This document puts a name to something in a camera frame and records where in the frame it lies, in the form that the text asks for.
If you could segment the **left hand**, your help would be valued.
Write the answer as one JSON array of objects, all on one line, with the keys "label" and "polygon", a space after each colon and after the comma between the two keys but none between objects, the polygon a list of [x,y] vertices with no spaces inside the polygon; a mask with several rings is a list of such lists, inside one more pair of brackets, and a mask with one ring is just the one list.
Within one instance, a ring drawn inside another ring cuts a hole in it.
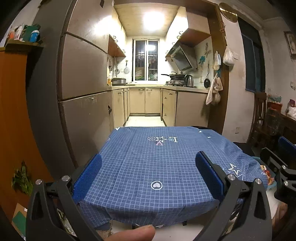
[{"label": "left hand", "polygon": [[117,232],[108,238],[106,241],[151,241],[156,234],[153,225],[138,227],[134,230],[125,230]]}]

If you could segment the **right hand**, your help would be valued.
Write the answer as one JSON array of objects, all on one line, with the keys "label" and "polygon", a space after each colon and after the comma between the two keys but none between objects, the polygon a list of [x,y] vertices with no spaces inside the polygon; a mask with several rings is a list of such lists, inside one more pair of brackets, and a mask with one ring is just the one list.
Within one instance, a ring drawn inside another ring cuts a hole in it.
[{"label": "right hand", "polygon": [[276,230],[277,228],[279,228],[280,226],[280,221],[281,219],[284,217],[284,215],[286,214],[288,209],[288,205],[280,202],[277,206],[276,212],[274,217],[272,218],[272,226],[273,226],[273,230]]}]

